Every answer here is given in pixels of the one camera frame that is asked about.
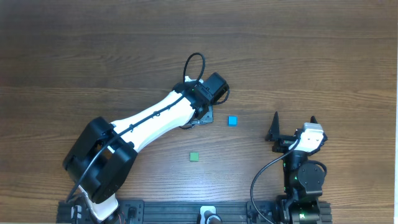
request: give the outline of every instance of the green block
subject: green block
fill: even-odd
[[[189,161],[198,162],[199,161],[199,152],[191,152],[189,154]]]

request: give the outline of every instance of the small block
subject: small block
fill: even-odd
[[[189,155],[189,161],[198,162],[199,161],[199,152],[191,152]]]
[[[228,126],[236,127],[237,124],[238,124],[238,117],[228,116]]]

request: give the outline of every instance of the wood grain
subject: wood grain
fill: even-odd
[[[0,222],[54,222],[72,187],[61,163],[85,125],[157,103],[202,52],[205,77],[228,81],[228,102],[213,124],[148,145],[118,197],[249,200],[278,156],[264,136],[279,111],[285,134],[311,115],[325,129],[313,159],[328,166],[322,200],[335,223],[392,223],[396,22],[386,0],[0,1]],[[274,166],[255,197],[282,188]]]

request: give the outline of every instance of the wooden surface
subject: wooden surface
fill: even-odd
[[[396,24],[385,0],[0,1],[0,221],[54,222],[73,185],[62,160],[85,125],[157,103],[202,52],[229,100],[213,124],[148,145],[118,197],[249,200],[278,156],[264,136],[279,111],[284,134],[311,115],[326,131],[312,159],[328,167],[321,199],[335,223],[392,223]],[[282,193],[276,165],[255,198]]]

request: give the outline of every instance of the blue cube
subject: blue cube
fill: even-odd
[[[238,124],[238,117],[228,116],[228,126],[236,127],[237,124]]]

